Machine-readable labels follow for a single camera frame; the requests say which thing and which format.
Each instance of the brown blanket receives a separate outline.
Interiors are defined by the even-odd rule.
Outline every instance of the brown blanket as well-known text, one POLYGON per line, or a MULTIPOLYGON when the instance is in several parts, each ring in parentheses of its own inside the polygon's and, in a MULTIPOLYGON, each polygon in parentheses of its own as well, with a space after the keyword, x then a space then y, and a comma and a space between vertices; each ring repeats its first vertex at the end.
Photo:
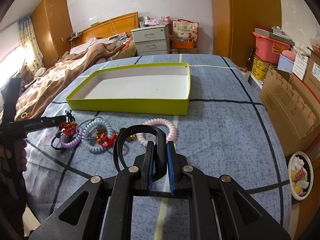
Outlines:
POLYGON ((116 43, 94 44, 79 54, 64 55, 54 67, 29 87, 18 99, 16 121, 24 112, 29 118, 39 117, 52 100, 82 72, 93 66, 99 59, 116 54, 124 45, 116 43))

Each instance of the curtain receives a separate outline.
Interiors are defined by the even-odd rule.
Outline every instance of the curtain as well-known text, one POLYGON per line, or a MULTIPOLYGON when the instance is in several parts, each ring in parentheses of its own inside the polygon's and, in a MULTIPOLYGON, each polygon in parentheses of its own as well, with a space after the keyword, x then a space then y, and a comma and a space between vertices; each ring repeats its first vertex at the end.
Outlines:
POLYGON ((25 65, 34 74, 39 68, 44 67, 43 55, 38 47, 35 32, 31 22, 31 15, 18 20, 18 32, 20 46, 26 52, 25 65))

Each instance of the metal screw cap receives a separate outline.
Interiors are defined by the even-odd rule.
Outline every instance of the metal screw cap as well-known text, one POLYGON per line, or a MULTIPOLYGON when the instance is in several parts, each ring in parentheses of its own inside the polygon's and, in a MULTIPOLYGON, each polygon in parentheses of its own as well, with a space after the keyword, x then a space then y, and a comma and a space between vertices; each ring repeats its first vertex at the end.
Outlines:
POLYGON ((98 183, 101 179, 99 176, 93 176, 90 180, 92 183, 98 183))
POLYGON ((137 172, 139 170, 139 168, 137 166, 131 166, 129 167, 129 171, 130 172, 137 172))
POLYGON ((228 176, 228 175, 223 175, 223 176, 221 177, 221 180, 222 180, 223 182, 230 182, 230 181, 231 181, 231 178, 230 178, 230 176, 228 176))
POLYGON ((186 171, 186 172, 190 172, 190 171, 193 171, 193 167, 190 166, 190 165, 186 165, 183 167, 183 170, 186 171))

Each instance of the yellow-green box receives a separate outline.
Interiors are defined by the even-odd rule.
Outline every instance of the yellow-green box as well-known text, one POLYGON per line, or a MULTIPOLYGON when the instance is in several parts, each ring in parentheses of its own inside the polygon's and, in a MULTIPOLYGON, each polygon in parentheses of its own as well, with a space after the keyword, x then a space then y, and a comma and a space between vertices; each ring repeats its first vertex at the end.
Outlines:
POLYGON ((66 98, 73 110, 187 115, 188 63, 148 63, 95 71, 66 98))

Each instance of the pink plastic bucket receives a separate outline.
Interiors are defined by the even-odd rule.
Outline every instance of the pink plastic bucket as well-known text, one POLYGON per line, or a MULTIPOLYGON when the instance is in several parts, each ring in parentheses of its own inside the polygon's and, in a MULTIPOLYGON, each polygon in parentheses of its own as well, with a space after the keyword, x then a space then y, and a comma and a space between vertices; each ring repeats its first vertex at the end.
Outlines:
POLYGON ((290 49, 290 45, 285 42, 277 41, 256 32, 253 32, 253 34, 256 36, 256 55, 263 61, 278 64, 282 51, 290 49))

